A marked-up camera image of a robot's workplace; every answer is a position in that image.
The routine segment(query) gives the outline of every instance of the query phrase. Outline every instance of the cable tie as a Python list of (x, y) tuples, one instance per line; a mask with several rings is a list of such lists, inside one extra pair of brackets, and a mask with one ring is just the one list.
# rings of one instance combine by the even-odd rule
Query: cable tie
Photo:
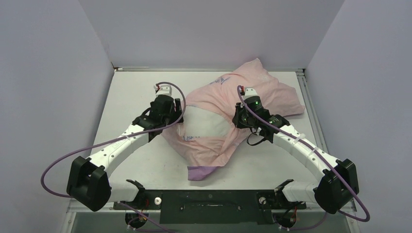
[(305, 139), (306, 135), (304, 133), (301, 133), (293, 142), (292, 146), (294, 146), (300, 139)]
[(313, 148), (313, 150), (308, 154), (308, 158), (309, 158), (316, 150), (319, 150), (319, 147)]
[(127, 140), (132, 141), (128, 135), (124, 135)]
[(295, 146), (295, 144), (298, 143), (300, 139), (305, 139), (305, 137), (306, 137), (306, 135), (304, 133), (301, 133), (297, 138), (295, 138), (295, 140), (291, 144), (291, 150), (289, 152), (290, 154), (292, 154), (292, 150), (293, 150), (293, 147)]

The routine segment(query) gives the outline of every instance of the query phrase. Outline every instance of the purple trim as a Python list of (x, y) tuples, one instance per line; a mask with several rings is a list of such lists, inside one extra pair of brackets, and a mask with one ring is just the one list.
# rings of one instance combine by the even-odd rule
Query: purple trim
[(188, 180), (201, 181), (217, 168), (217, 166), (188, 166)]

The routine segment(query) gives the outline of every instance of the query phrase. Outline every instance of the white backdrop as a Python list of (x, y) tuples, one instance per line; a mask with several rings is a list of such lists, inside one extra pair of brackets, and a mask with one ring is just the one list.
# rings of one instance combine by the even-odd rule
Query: white backdrop
[(343, 0), (79, 0), (117, 67), (309, 64)]
[[(93, 142), (113, 68), (77, 0), (2, 1), (0, 34), (0, 232), (60, 232), (68, 201), (40, 175)], [(69, 165), (50, 187), (65, 192)]]
[(411, 9), (346, 0), (306, 71), (329, 151), (357, 166), (364, 233), (411, 232)]

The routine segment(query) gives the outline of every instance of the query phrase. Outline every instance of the wire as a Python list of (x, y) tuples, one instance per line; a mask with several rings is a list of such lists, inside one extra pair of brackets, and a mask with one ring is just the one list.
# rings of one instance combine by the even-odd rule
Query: wire
[(283, 213), (282, 217), (280, 217), (280, 218), (281, 218), (281, 219), (284, 218), (284, 217), (289, 213), (290, 210), (292, 210), (293, 208), (296, 209), (297, 206), (300, 205), (300, 204), (302, 204), (302, 203), (303, 203), (303, 201), (300, 201), (300, 202), (296, 203), (295, 205), (293, 205), (292, 207), (290, 207), (289, 209), (287, 209), (287, 210), (285, 211), (285, 213)]
[(70, 157), (70, 156), (72, 156), (72, 155), (75, 155), (75, 154), (77, 154), (77, 153), (83, 152), (83, 151), (85, 151), (85, 150), (91, 150), (91, 149), (96, 148), (96, 147), (101, 147), (101, 146), (104, 146), (104, 145), (107, 145), (107, 144), (110, 144), (110, 143), (113, 143), (113, 142), (121, 141), (121, 140), (127, 139), (127, 137), (134, 137), (134, 136), (136, 136), (136, 135), (140, 135), (140, 134), (143, 134), (143, 133), (151, 133), (151, 132), (155, 132), (155, 131), (164, 130), (164, 129), (167, 129), (167, 128), (172, 127), (173, 125), (177, 124), (177, 123), (180, 121), (180, 119), (183, 117), (183, 114), (185, 113), (185, 110), (186, 110), (186, 99), (185, 99), (185, 95), (183, 94), (183, 91), (182, 91), (178, 86), (176, 86), (176, 85), (173, 84), (173, 83), (170, 83), (170, 82), (160, 82), (160, 83), (157, 83), (156, 85), (160, 85), (160, 84), (169, 84), (169, 85), (171, 85), (171, 86), (174, 86), (174, 87), (180, 92), (180, 94), (182, 95), (182, 99), (183, 99), (182, 114), (179, 116), (179, 118), (178, 118), (175, 122), (173, 122), (172, 124), (167, 125), (167, 126), (165, 126), (165, 127), (162, 127), (162, 128), (152, 129), (152, 130), (145, 130), (145, 131), (141, 131), (141, 132), (138, 132), (138, 133), (132, 133), (132, 134), (129, 134), (129, 135), (127, 135), (127, 136), (118, 137), (118, 138), (115, 138), (115, 139), (112, 139), (112, 140), (109, 140), (109, 141), (106, 141), (106, 142), (102, 142), (102, 143), (99, 143), (99, 144), (96, 144), (96, 145), (93, 145), (93, 146), (81, 148), (81, 149), (75, 150), (75, 151), (73, 151), (73, 152), (70, 152), (70, 153), (68, 153), (68, 154), (66, 154), (66, 155), (58, 158), (58, 159), (55, 160), (54, 162), (52, 162), (52, 163), (44, 170), (44, 172), (43, 172), (43, 174), (41, 174), (41, 178), (40, 178), (41, 186), (42, 186), (47, 192), (49, 192), (49, 193), (51, 193), (51, 194), (53, 194), (53, 195), (55, 195), (55, 196), (63, 197), (63, 198), (71, 198), (71, 196), (69, 196), (69, 195), (54, 192), (53, 190), (49, 189), (49, 188), (46, 186), (46, 184), (44, 183), (44, 177), (46, 176), (47, 172), (49, 172), (49, 170), (50, 170), (53, 166), (55, 166), (57, 163), (59, 163), (60, 161), (66, 159), (66, 158), (68, 158), (68, 157)]
[(249, 146), (252, 146), (252, 147), (253, 147), (253, 146), (257, 146), (257, 145), (259, 145), (260, 143), (266, 141), (266, 138), (262, 138), (260, 141), (258, 141), (258, 142), (256, 142), (256, 143), (253, 143), (253, 144), (250, 144), (249, 138), (250, 138), (250, 136), (252, 136), (252, 135), (256, 135), (256, 136), (257, 136), (257, 134), (256, 134), (255, 132), (252, 132), (251, 134), (249, 134), (249, 136), (247, 137), (247, 140), (246, 140), (246, 143), (247, 143)]
[(296, 215), (296, 212), (297, 212), (297, 206), (295, 207), (295, 211), (294, 211), (293, 215), (291, 216), (291, 218), (293, 218), (293, 216)]
[[(269, 122), (267, 122), (267, 121), (265, 121), (264, 119), (262, 119), (261, 117), (259, 117), (256, 113), (254, 113), (254, 112), (249, 108), (249, 106), (247, 106), (247, 104), (245, 103), (245, 101), (243, 100), (243, 98), (242, 98), (242, 96), (241, 96), (241, 93), (240, 93), (240, 90), (241, 90), (241, 86), (238, 85), (237, 91), (238, 91), (238, 96), (239, 96), (240, 101), (243, 103), (243, 105), (244, 105), (244, 107), (247, 109), (247, 111), (250, 112), (254, 117), (256, 117), (256, 119), (260, 120), (262, 123), (268, 125), (269, 127), (272, 127), (273, 129), (279, 131), (280, 133), (283, 133), (283, 134), (286, 135), (286, 136), (289, 136), (289, 137), (291, 137), (291, 138), (293, 138), (293, 139), (297, 139), (297, 137), (295, 137), (294, 135), (292, 135), (292, 134), (290, 134), (290, 133), (288, 133), (288, 132), (286, 132), (286, 131), (284, 131), (284, 130), (279, 129), (278, 127), (270, 124)], [(299, 139), (299, 142), (301, 142), (302, 144), (304, 144), (305, 146), (307, 146), (307, 147), (308, 147), (309, 149), (311, 149), (311, 150), (314, 149), (309, 143), (305, 142), (305, 141), (302, 140), (302, 139)], [(333, 173), (335, 173), (335, 175), (336, 175), (336, 176), (339, 178), (339, 180), (344, 184), (344, 186), (347, 188), (347, 190), (349, 190), (349, 192), (350, 192), (350, 194), (353, 196), (353, 198), (359, 203), (359, 205), (360, 205), (360, 207), (363, 209), (363, 211), (365, 211), (366, 217), (365, 217), (365, 218), (356, 217), (356, 216), (350, 215), (350, 214), (348, 214), (348, 213), (345, 213), (345, 212), (343, 212), (343, 211), (341, 211), (341, 210), (339, 210), (338, 212), (341, 213), (341, 214), (343, 214), (343, 215), (345, 215), (345, 216), (347, 216), (347, 217), (353, 218), (353, 219), (358, 220), (358, 221), (361, 221), (361, 222), (367, 222), (367, 221), (369, 221), (369, 220), (371, 219), (371, 216), (370, 216), (370, 214), (369, 214), (369, 211), (368, 211), (368, 209), (366, 208), (366, 206), (363, 204), (363, 202), (359, 199), (358, 195), (356, 195), (355, 191), (353, 191), (353, 189), (349, 186), (349, 184), (345, 181), (345, 179), (335, 170), (334, 167), (332, 167), (332, 165), (331, 165), (330, 163), (328, 163), (328, 161), (327, 161), (317, 150), (314, 150), (314, 152), (315, 152), (315, 154), (319, 157), (319, 159), (322, 160), (322, 161), (326, 164), (326, 166), (327, 166)]]
[(319, 225), (321, 225), (326, 220), (326, 217), (327, 217), (327, 212), (325, 212), (325, 214), (323, 215), (323, 218), (318, 223), (316, 223), (315, 225), (309, 226), (309, 227), (286, 228), (286, 227), (281, 226), (279, 223), (278, 223), (278, 225), (280, 226), (280, 228), (282, 228), (284, 230), (304, 231), (304, 230), (310, 230), (310, 229), (319, 227)]
[[(130, 210), (133, 210), (136, 214), (140, 215), (141, 217), (146, 218), (147, 220), (149, 220), (151, 223), (153, 223), (154, 225), (158, 226), (159, 228), (161, 228), (162, 230), (144, 230), (144, 229), (136, 229), (136, 231), (138, 232), (170, 232), (170, 233), (174, 233), (174, 231), (171, 231), (165, 227), (163, 227), (162, 225), (158, 224), (156, 221), (154, 221), (153, 219), (151, 219), (150, 217), (146, 216), (145, 214), (143, 214), (142, 212), (140, 212), (139, 210), (131, 207), (128, 204), (122, 203), (120, 201), (117, 202), (119, 205), (122, 205)], [(136, 218), (133, 218), (132, 220), (130, 220), (127, 225), (130, 225), (130, 223), (135, 220)]]

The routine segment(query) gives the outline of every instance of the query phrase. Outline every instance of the white knob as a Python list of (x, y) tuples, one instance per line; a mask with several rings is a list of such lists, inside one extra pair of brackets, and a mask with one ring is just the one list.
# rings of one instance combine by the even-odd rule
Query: white knob
[(160, 204), (162, 203), (162, 199), (161, 199), (161, 198), (155, 198), (155, 199), (154, 199), (154, 203), (155, 203), (156, 205), (160, 205)]

